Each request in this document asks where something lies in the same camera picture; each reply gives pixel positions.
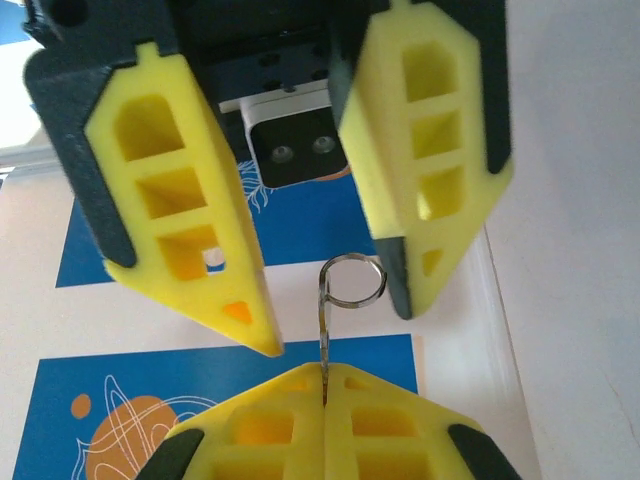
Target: screw hole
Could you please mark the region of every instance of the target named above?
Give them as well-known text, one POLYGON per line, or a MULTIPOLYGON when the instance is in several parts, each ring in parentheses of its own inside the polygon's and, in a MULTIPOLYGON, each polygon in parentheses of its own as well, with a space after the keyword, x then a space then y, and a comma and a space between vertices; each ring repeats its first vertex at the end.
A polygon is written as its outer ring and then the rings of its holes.
POLYGON ((282 88, 282 82, 280 80, 268 80, 262 84, 262 88, 265 92, 272 92, 273 90, 279 90, 282 88))
POLYGON ((312 146, 313 152, 318 155, 330 153, 334 148, 336 148, 336 141, 328 136, 316 138, 312 146))
POLYGON ((276 147, 271 152, 271 161, 274 163, 287 163, 290 162, 295 156, 291 147, 281 145, 276 147))
POLYGON ((324 80, 329 76, 329 72, 327 69, 322 68, 320 70, 316 70, 311 74, 311 80, 324 80))
POLYGON ((279 53, 267 53, 263 55, 258 60, 258 63, 261 67, 271 67, 273 65, 277 65, 280 63, 280 54, 279 53))
POLYGON ((56 0, 49 10, 51 19, 63 27, 77 27, 89 18, 86 0, 56 0))

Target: orange circle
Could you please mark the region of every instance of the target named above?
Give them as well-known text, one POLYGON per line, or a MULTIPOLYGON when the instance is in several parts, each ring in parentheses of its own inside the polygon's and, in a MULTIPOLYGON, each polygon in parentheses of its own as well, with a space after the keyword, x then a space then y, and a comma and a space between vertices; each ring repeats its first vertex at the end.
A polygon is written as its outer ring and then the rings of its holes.
POLYGON ((73 399, 73 402, 71 402, 71 415, 73 415, 78 420, 89 415, 90 411, 91 399, 86 393, 78 395, 73 399))

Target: white table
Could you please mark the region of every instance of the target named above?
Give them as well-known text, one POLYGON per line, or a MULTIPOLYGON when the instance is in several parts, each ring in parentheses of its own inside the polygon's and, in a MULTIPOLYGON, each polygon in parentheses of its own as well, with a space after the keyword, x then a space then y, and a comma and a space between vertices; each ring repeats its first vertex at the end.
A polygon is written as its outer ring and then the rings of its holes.
POLYGON ((510 4, 516 177, 488 223, 547 479, 640 478, 640 3, 510 4))

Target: blue paper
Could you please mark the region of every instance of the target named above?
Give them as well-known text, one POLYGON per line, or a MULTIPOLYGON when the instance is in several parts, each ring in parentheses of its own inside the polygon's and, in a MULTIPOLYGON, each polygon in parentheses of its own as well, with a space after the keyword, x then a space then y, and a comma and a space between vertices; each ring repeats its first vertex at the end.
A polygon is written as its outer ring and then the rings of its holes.
POLYGON ((22 31, 22 22, 26 20, 24 7, 0 0, 0 45, 29 40, 29 36, 22 31))
MULTIPOLYGON (((175 422, 319 355, 299 342, 278 358, 223 347, 41 360, 13 479, 135 478, 175 422)), ((331 360, 417 392, 409 335, 333 340, 331 360)))

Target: yellow foam gripper pad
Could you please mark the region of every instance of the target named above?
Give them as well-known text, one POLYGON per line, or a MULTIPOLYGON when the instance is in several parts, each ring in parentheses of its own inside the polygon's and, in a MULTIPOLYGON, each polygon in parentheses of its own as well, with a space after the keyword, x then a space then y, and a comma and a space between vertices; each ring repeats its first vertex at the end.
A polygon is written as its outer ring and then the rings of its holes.
POLYGON ((329 372, 326 407, 320 365, 295 368, 174 427, 138 480, 519 480, 473 420, 354 367, 329 372))
POLYGON ((204 437, 182 455, 191 457, 184 477, 167 480, 322 480, 323 429, 320 365, 302 365, 171 430, 169 441, 204 437))
POLYGON ((504 1, 369 3, 374 14, 334 40, 329 88, 395 309, 409 319, 433 303, 512 177, 504 1))
POLYGON ((282 352, 236 162, 185 58, 137 47, 85 134, 138 261, 119 283, 265 355, 282 352), (207 264, 217 265, 210 272, 207 264))

